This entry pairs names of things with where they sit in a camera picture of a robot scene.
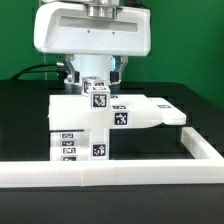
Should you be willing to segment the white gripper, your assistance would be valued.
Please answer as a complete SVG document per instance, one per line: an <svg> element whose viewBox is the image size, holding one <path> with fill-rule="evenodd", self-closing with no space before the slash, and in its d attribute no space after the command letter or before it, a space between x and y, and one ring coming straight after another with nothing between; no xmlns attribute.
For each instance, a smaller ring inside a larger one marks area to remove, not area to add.
<svg viewBox="0 0 224 224"><path fill-rule="evenodd" d="M119 7L115 19L91 17L88 6L55 1L42 5L36 14L34 45L54 54L115 55L110 83L118 83L128 64L127 56L146 56L151 47L150 11ZM80 81L74 56L66 55L67 80Z"/></svg>

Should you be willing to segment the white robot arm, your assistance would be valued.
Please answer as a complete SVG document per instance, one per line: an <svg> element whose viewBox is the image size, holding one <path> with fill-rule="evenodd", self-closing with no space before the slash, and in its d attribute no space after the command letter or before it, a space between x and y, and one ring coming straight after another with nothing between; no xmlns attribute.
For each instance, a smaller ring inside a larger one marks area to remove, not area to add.
<svg viewBox="0 0 224 224"><path fill-rule="evenodd" d="M120 0L41 0L35 17L34 46L60 54L69 67L65 82L80 86L86 77L111 85L121 80L130 56L151 48L148 9Z"/></svg>

